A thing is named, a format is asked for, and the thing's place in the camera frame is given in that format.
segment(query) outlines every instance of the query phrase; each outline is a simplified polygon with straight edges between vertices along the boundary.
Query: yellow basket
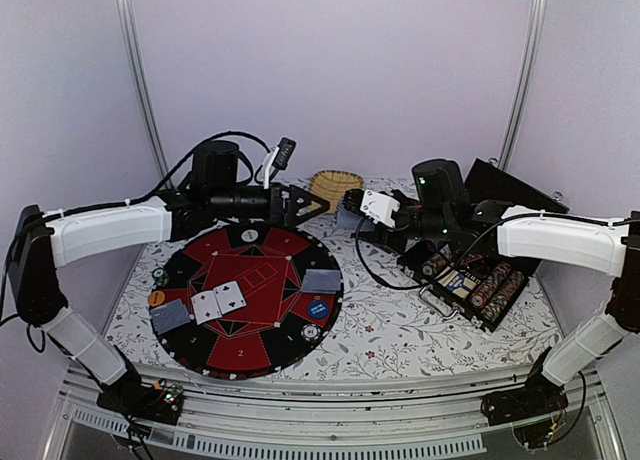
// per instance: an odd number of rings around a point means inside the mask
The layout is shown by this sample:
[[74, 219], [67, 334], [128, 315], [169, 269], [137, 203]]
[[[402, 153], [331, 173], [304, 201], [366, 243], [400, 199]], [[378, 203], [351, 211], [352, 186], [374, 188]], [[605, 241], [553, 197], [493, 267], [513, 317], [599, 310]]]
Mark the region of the yellow basket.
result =
[[355, 173], [322, 170], [311, 179], [309, 190], [314, 195], [318, 195], [330, 202], [329, 213], [334, 213], [347, 190], [362, 188], [363, 186], [364, 180]]

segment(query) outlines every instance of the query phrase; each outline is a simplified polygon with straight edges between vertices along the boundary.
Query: vent grille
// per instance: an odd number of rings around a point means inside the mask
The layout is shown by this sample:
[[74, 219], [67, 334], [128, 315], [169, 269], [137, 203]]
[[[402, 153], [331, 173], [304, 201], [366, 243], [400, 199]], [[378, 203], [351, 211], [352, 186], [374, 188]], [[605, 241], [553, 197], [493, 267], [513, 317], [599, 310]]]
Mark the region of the vent grille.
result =
[[[126, 437], [127, 423], [117, 416], [75, 406], [73, 419], [88, 427]], [[164, 426], [155, 427], [147, 443], [225, 460], [418, 460], [460, 458], [486, 452], [480, 435], [404, 445], [313, 448], [219, 440], [175, 432]]]

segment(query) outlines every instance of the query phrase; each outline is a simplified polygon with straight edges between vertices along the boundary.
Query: orange poker chip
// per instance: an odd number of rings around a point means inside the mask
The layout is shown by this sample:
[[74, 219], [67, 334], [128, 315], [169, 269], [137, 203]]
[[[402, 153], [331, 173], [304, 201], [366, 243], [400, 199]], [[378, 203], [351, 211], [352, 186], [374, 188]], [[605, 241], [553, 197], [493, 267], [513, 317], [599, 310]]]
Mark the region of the orange poker chip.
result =
[[164, 292], [155, 291], [149, 295], [149, 305], [152, 307], [157, 307], [158, 305], [162, 305], [164, 303]]

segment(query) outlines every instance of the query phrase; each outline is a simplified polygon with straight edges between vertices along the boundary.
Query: red and black mat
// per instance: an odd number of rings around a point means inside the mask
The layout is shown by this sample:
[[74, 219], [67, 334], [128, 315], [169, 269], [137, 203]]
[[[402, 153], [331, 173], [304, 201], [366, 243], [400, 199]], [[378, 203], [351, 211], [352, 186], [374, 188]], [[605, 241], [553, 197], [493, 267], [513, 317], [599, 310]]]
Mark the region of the red and black mat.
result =
[[260, 377], [311, 352], [340, 312], [335, 294], [300, 291], [307, 269], [339, 270], [319, 240], [265, 223], [229, 225], [203, 235], [164, 266], [167, 283], [154, 291], [150, 308], [180, 299], [193, 314], [191, 297], [237, 281], [247, 306], [218, 320], [192, 321], [157, 335], [180, 364], [224, 379]]

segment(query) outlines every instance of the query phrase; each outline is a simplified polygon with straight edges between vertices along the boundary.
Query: floral tablecloth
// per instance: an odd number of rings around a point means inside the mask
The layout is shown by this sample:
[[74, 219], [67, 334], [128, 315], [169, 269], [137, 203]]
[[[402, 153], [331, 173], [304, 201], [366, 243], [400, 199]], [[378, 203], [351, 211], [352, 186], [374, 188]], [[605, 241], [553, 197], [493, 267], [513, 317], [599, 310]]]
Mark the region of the floral tablecloth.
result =
[[[291, 181], [304, 186], [305, 181]], [[416, 196], [411, 180], [369, 180], [377, 191], [399, 189]], [[339, 229], [330, 215], [306, 223], [334, 254], [343, 272], [345, 295], [330, 335], [300, 362], [270, 378], [345, 380], [450, 375], [533, 362], [559, 340], [556, 320], [535, 279], [490, 336], [462, 317], [443, 322], [417, 299], [415, 291], [378, 286], [356, 257], [351, 232]], [[151, 330], [147, 297], [151, 272], [186, 242], [145, 246], [124, 289], [107, 339], [134, 362], [184, 369], [158, 344]], [[395, 266], [395, 257], [363, 244], [368, 264], [398, 285], [412, 282]]]

